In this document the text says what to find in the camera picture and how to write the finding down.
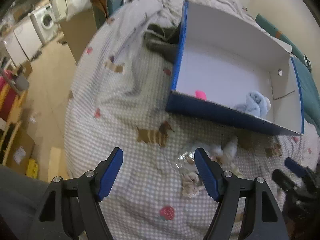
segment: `screw head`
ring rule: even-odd
[[[86,175],[87,177],[92,177],[92,176],[94,175],[94,171],[87,171],[87,172],[85,173],[85,175]]]
[[[257,182],[264,183],[264,178],[263,177],[257,177]]]
[[[224,175],[225,177],[230,178],[230,177],[232,177],[232,172],[231,172],[231,171],[225,171],[225,172],[223,173],[223,175]]]
[[[61,177],[60,176],[55,176],[53,178],[53,182],[59,182],[61,180]]]

